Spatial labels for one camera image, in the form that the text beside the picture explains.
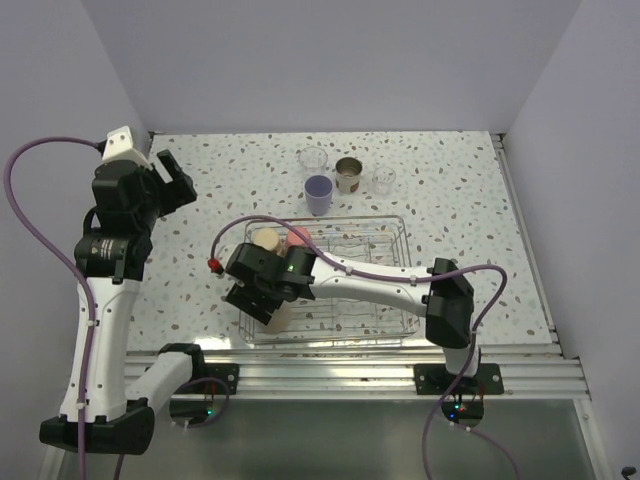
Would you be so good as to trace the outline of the tall beige cup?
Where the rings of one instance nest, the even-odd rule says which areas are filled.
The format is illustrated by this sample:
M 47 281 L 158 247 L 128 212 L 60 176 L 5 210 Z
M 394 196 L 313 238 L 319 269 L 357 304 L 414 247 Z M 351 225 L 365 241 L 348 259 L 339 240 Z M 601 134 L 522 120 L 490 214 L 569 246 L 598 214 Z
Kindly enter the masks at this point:
M 267 325 L 264 326 L 264 332 L 271 335 L 277 335 L 285 331 L 293 317 L 292 308 L 288 303 L 283 304 L 271 316 Z

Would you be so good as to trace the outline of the coral red plastic cup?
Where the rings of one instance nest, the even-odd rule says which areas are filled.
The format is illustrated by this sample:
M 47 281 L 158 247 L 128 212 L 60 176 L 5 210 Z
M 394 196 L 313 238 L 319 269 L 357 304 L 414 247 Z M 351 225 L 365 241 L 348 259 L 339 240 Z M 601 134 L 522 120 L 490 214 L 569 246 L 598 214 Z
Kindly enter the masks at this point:
M 290 248 L 293 246 L 305 247 L 311 240 L 311 234 L 304 227 L 293 227 L 289 229 L 285 238 L 285 247 Z

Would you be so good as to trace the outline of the purple plastic cup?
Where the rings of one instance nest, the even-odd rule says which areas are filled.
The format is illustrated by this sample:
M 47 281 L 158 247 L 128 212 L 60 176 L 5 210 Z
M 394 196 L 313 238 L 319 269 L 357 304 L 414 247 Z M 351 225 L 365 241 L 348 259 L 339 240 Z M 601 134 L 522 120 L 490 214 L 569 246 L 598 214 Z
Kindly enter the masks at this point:
M 307 207 L 312 215 L 323 216 L 331 206 L 333 184 L 324 175 L 309 177 L 304 184 L 304 194 Z

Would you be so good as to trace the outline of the large clear glass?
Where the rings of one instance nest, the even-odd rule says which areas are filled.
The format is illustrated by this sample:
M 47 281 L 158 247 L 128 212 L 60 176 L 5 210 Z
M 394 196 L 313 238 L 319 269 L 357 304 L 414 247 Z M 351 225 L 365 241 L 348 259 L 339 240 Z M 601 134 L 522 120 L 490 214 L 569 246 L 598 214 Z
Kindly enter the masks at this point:
M 298 154 L 298 163 L 305 178 L 324 175 L 328 162 L 326 151 L 317 146 L 309 146 Z

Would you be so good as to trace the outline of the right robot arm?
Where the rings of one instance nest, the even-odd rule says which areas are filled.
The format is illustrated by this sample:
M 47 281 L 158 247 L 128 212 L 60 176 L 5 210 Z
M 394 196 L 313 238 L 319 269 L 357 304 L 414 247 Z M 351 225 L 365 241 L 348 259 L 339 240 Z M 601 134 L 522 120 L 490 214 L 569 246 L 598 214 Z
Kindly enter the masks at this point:
M 391 307 L 425 320 L 426 339 L 445 354 L 451 389 L 481 380 L 479 347 L 471 338 L 474 288 L 455 264 L 437 258 L 426 270 L 391 267 L 294 246 L 279 256 L 252 243 L 225 245 L 218 260 L 234 281 L 226 301 L 263 325 L 285 303 L 345 299 Z

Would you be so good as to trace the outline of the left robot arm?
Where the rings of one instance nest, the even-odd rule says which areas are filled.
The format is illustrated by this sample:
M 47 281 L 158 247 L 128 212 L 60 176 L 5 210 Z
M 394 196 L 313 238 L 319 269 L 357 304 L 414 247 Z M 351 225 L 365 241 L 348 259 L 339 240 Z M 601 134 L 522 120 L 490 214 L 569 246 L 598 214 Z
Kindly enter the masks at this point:
M 179 388 L 193 393 L 208 379 L 200 346 L 162 347 L 152 367 L 125 384 L 131 317 L 152 251 L 158 219 L 194 202 L 197 193 L 168 150 L 157 155 L 171 179 L 132 160 L 105 162 L 94 174 L 95 205 L 74 249 L 80 272 L 76 353 L 57 416 L 40 426 L 42 443 L 67 451 L 141 455 L 155 421 Z

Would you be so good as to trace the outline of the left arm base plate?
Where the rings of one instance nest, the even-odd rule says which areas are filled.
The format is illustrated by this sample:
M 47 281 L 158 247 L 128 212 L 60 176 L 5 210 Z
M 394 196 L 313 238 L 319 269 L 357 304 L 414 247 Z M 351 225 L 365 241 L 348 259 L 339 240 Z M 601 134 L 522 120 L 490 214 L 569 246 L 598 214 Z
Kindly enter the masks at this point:
M 232 396 L 237 393 L 239 379 L 237 363 L 206 364 L 199 377 L 172 389 L 171 393 Z

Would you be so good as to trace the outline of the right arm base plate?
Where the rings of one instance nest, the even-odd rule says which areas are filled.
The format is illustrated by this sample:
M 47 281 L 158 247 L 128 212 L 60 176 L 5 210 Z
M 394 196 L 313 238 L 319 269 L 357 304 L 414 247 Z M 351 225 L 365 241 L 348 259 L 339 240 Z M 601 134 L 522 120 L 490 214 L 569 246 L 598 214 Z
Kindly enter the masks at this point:
M 455 379 L 444 364 L 416 364 L 413 366 L 414 383 L 418 395 L 441 396 Z M 475 376 L 462 377 L 452 395 L 502 395 L 505 393 L 498 364 L 481 364 Z

